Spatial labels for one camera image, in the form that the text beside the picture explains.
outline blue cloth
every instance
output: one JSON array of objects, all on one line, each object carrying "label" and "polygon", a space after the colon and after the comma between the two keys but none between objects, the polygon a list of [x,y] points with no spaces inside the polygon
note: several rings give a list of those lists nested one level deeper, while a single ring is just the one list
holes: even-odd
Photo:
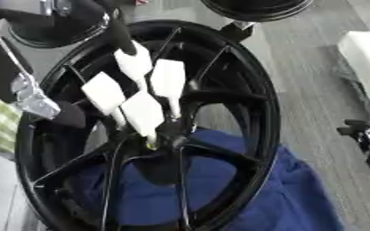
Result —
[{"label": "blue cloth", "polygon": [[[242,138],[217,131],[200,130],[194,137],[236,152],[245,148]],[[80,197],[89,208],[99,209],[103,169],[104,166],[98,166],[79,176]],[[228,163],[194,158],[187,177],[190,207],[198,209],[208,204],[235,172]],[[125,193],[118,218],[122,223],[153,225],[180,217],[175,188],[153,185],[134,166],[125,170],[123,185]],[[280,146],[268,181],[227,230],[338,231],[343,227],[313,170]]]}]

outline black tube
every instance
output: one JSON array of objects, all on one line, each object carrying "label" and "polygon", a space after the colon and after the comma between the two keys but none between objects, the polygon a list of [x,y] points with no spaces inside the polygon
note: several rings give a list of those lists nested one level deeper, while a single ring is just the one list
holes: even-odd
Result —
[{"label": "black tube", "polygon": [[132,36],[124,23],[117,19],[117,15],[115,15],[115,12],[117,12],[116,3],[110,0],[95,1],[106,10],[110,17],[107,32],[110,33],[111,39],[114,41],[113,44],[116,44],[124,53],[135,55],[137,51],[132,43]]}]

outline metal bracket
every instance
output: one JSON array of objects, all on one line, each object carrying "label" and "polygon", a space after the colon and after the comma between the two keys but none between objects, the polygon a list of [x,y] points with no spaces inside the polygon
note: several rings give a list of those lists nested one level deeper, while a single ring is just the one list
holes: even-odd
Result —
[{"label": "metal bracket", "polygon": [[221,28],[221,32],[235,42],[242,42],[254,33],[256,22],[233,21]]},{"label": "metal bracket", "polygon": [[16,95],[15,105],[23,111],[46,119],[54,119],[60,112],[59,106],[43,93],[33,75],[23,67],[1,36],[0,46],[20,70],[19,75],[10,83],[11,90]]}]

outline wheel rim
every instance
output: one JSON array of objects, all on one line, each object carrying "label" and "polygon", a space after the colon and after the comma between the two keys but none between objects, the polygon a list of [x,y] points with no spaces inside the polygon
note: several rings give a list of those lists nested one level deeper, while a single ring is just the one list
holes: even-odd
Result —
[{"label": "wheel rim", "polygon": [[[192,79],[197,79],[200,88],[198,91],[189,89],[181,99],[184,111],[181,127],[186,128],[182,129],[183,131],[187,131],[182,133],[182,136],[190,133],[194,115],[202,104],[220,102],[227,105],[234,114],[242,128],[246,143],[250,145],[246,147],[248,153],[240,155],[192,138],[183,139],[183,142],[174,145],[175,148],[173,148],[179,153],[179,164],[183,162],[184,156],[188,158],[190,153],[194,153],[192,155],[197,154],[231,163],[237,167],[236,176],[219,196],[197,211],[189,211],[187,208],[186,187],[183,187],[184,183],[180,180],[181,183],[177,184],[177,188],[179,202],[184,212],[179,220],[158,226],[123,226],[122,230],[219,228],[236,216],[258,193],[272,167],[280,132],[279,107],[273,86],[262,66],[245,48],[221,37],[216,31],[205,26],[178,21],[160,21],[136,23],[131,25],[130,29],[137,41],[153,51],[155,60],[157,58],[175,59],[185,51],[189,53],[195,51],[195,55],[199,56],[200,60],[204,60],[198,68],[188,72],[192,73],[190,75]],[[107,161],[108,166],[113,168],[114,165],[122,166],[123,163],[154,158],[148,155],[145,157],[117,155],[131,146],[126,145],[127,142],[138,142],[138,137],[133,135],[132,140],[127,138],[132,137],[130,131],[115,132],[110,119],[97,113],[92,115],[93,110],[84,106],[86,100],[82,100],[83,96],[79,93],[79,86],[83,84],[83,80],[90,79],[101,69],[107,73],[111,72],[108,74],[116,77],[118,71],[111,52],[110,45],[99,40],[81,46],[57,65],[42,83],[42,88],[50,97],[75,102],[86,110],[88,116],[86,129],[78,133],[77,130],[52,125],[50,122],[33,123],[28,115],[23,116],[19,126],[15,159],[20,181],[41,219],[55,230],[116,230],[114,228],[118,224],[111,222],[113,211],[107,208],[108,204],[116,203],[115,197],[108,197],[108,195],[119,192],[117,189],[119,184],[117,183],[116,186],[119,176],[116,174],[106,176],[105,181],[112,183],[106,185],[106,188],[110,186],[110,189],[106,190],[109,194],[104,197],[105,212],[94,218],[98,223],[95,226],[88,224],[83,218],[71,215],[71,205],[66,201],[70,202],[74,198],[68,192],[66,193],[64,180],[74,175],[78,169],[87,168],[89,164],[93,165],[96,162]],[[211,78],[212,74],[218,74],[218,70],[225,72],[220,68],[225,66],[228,72],[235,74],[232,79],[228,76]],[[131,82],[119,80],[126,94],[135,92]],[[106,125],[109,142],[95,152],[82,154],[92,123],[100,120]],[[104,152],[109,152],[107,160],[102,155]],[[69,162],[48,163],[54,162],[54,160],[47,160],[51,156],[63,153],[75,153],[75,156],[70,156]]]},{"label": "wheel rim", "polygon": [[306,9],[313,0],[201,0],[209,9],[228,18],[245,22],[280,20]]}]

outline navy towel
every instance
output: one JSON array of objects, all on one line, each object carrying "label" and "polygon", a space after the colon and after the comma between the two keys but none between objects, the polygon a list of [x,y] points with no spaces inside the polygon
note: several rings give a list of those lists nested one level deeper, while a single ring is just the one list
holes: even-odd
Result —
[{"label": "navy towel", "polygon": [[[200,130],[194,137],[242,152],[240,137]],[[104,166],[85,170],[78,177],[82,204],[99,209]],[[190,206],[208,204],[232,179],[236,169],[225,162],[194,158],[187,176]],[[132,165],[124,173],[125,192],[119,204],[122,223],[155,225],[180,217],[175,188],[148,182]],[[231,231],[338,231],[343,230],[317,175],[283,146],[268,181],[243,212],[225,228]]]}]

